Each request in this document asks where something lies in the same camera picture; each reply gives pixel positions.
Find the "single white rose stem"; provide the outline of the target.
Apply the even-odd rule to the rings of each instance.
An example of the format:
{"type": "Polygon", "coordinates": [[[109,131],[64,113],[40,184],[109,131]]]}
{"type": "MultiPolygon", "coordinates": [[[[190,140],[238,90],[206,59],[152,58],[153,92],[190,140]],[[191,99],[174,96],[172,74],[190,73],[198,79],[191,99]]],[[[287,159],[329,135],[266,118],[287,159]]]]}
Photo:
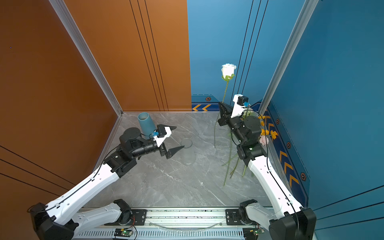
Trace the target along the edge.
{"type": "Polygon", "coordinates": [[[233,77],[235,76],[236,68],[237,68],[237,66],[234,65],[234,64],[224,64],[224,65],[222,65],[222,68],[221,68],[222,79],[226,82],[226,88],[225,88],[224,96],[223,96],[223,99],[222,99],[222,103],[224,102],[224,100],[226,98],[226,95],[227,95],[229,81],[231,81],[233,79],[233,77]]]}

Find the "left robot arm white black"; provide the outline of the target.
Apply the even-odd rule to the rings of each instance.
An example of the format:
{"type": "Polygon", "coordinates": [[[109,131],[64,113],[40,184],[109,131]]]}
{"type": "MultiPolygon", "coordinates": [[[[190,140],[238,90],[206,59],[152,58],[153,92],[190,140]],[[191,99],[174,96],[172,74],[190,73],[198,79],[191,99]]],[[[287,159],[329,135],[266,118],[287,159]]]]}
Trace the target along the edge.
{"type": "Polygon", "coordinates": [[[175,126],[158,125],[148,139],[138,128],[129,128],[120,136],[120,144],[101,165],[68,192],[49,202],[33,205],[31,214],[35,233],[41,240],[71,240],[80,233],[105,224],[130,226],[134,224],[131,207],[122,199],[94,210],[81,208],[104,188],[128,173],[142,156],[159,152],[170,159],[183,146],[167,149],[165,139],[175,126]]]}

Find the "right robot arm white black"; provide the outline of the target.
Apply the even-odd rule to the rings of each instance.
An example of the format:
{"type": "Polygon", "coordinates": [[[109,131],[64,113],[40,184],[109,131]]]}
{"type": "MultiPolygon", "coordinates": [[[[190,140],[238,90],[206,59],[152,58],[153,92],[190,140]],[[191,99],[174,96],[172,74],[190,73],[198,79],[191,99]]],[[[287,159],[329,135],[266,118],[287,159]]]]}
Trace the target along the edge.
{"type": "Polygon", "coordinates": [[[256,176],[269,198],[273,210],[261,206],[256,200],[240,203],[239,214],[246,225],[265,228],[273,240],[311,240],[314,237],[317,217],[313,210],[305,209],[280,179],[269,158],[267,131],[262,128],[262,117],[240,113],[225,103],[219,104],[220,126],[228,126],[238,140],[237,153],[256,176]]]}

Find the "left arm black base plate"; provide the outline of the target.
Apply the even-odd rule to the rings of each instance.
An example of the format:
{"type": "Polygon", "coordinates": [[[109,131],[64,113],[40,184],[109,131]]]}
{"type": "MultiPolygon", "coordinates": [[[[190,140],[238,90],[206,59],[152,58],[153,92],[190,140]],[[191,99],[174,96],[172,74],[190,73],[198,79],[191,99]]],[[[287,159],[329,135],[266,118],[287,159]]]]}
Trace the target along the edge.
{"type": "Polygon", "coordinates": [[[116,222],[107,223],[105,226],[143,226],[146,221],[146,216],[146,209],[124,211],[116,222]]]}

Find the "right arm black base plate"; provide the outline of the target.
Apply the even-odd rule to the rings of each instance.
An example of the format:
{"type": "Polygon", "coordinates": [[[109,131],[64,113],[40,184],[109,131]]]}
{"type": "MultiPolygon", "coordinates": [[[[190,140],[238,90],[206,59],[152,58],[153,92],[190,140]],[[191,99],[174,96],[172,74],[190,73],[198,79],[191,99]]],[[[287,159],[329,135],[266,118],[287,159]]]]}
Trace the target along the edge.
{"type": "Polygon", "coordinates": [[[247,222],[242,219],[239,209],[226,209],[227,226],[257,226],[256,222],[247,222]]]}

